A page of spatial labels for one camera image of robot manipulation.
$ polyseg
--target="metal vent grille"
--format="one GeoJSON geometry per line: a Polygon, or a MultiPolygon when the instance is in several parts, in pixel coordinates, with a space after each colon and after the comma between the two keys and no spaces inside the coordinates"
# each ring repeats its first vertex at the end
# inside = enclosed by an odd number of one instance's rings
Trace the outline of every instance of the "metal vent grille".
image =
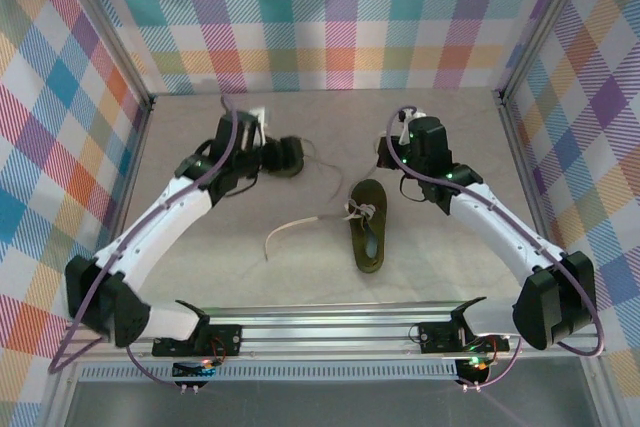
{"type": "MultiPolygon", "coordinates": [[[[145,365],[156,377],[166,380],[183,380],[172,377],[170,362],[150,362],[145,365]]],[[[212,377],[202,380],[402,380],[402,379],[454,379],[456,366],[453,360],[421,361],[343,361],[343,362],[260,362],[235,361],[216,369],[212,377]]],[[[79,380],[146,381],[138,369],[127,363],[104,362],[85,365],[79,380]]]]}

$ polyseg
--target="shoe insole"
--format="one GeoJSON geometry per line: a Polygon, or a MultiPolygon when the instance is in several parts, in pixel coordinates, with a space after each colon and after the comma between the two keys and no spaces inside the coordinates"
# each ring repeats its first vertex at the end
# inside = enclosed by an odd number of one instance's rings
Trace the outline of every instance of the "shoe insole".
{"type": "Polygon", "coordinates": [[[367,238],[364,251],[369,258],[373,259],[378,253],[378,238],[373,233],[373,230],[371,230],[371,227],[369,227],[368,222],[364,223],[364,235],[367,238]]]}

